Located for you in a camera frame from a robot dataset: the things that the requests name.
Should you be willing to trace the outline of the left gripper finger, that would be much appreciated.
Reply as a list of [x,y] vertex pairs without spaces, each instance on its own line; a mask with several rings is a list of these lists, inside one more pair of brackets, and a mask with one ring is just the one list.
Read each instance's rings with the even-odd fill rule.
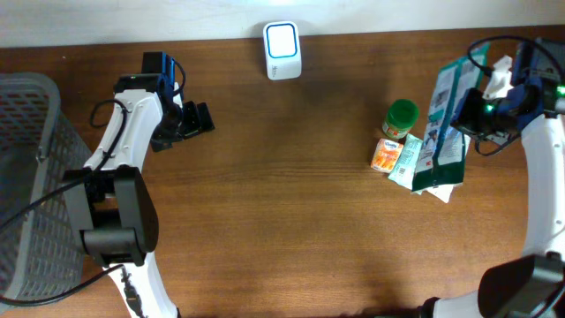
[[196,107],[200,119],[200,132],[207,133],[213,131],[215,129],[215,124],[207,104],[205,102],[202,102],[197,104]]
[[193,101],[183,104],[183,121],[180,126],[180,134],[184,140],[200,134],[200,117],[197,106]]

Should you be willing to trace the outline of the green 3M gloves packet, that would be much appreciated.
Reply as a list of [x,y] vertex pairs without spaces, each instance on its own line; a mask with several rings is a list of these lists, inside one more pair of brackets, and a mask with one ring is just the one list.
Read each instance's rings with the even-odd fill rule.
[[460,57],[442,67],[433,90],[423,144],[412,179],[411,190],[418,193],[436,186],[463,183],[469,138],[450,123],[456,105],[470,88],[482,79],[480,66],[486,64],[489,46],[471,52],[472,60]]

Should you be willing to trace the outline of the white bamboo print tube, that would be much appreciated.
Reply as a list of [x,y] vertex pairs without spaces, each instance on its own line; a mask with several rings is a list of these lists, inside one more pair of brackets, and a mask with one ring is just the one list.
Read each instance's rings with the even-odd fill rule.
[[[465,144],[465,156],[467,156],[471,137],[469,137],[468,135],[464,135],[463,140]],[[454,189],[457,186],[460,185],[438,185],[435,187],[427,188],[426,191],[447,204],[450,201],[451,194],[453,193]]]

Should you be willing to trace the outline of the green lid jar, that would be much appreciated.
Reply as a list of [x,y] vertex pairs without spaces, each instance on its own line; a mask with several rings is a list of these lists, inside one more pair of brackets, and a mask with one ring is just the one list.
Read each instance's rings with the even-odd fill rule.
[[398,99],[389,107],[382,130],[389,138],[400,140],[409,133],[418,117],[419,109],[415,102],[409,99]]

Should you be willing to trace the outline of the mint green tissue pack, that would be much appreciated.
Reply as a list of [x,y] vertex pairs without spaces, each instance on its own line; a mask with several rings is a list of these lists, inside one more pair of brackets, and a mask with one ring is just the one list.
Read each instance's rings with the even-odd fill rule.
[[389,173],[388,179],[412,190],[412,181],[417,167],[418,158],[423,145],[423,141],[418,137],[408,134],[403,150],[395,164],[393,170]]

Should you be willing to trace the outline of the orange small box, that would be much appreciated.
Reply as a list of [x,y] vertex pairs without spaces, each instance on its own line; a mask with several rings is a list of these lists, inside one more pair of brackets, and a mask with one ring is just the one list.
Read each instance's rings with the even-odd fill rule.
[[380,139],[373,154],[371,168],[384,173],[390,173],[400,154],[403,151],[403,144],[396,141]]

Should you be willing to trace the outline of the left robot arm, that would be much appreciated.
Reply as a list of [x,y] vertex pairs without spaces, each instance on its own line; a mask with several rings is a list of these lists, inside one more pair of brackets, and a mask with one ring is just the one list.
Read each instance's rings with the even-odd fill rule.
[[181,69],[164,52],[144,53],[140,72],[113,88],[98,148],[63,176],[75,244],[112,279],[132,317],[180,315],[157,266],[159,220],[142,169],[147,151],[215,128],[205,103],[185,101],[185,84],[176,80]]

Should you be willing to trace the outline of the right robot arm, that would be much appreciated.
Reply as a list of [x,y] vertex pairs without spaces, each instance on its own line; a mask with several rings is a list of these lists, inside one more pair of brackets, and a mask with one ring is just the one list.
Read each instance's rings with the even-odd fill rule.
[[564,44],[516,36],[516,58],[480,65],[485,90],[457,103],[451,127],[503,150],[519,140],[528,170],[528,220],[520,258],[488,269],[476,291],[430,298],[417,317],[564,315]]

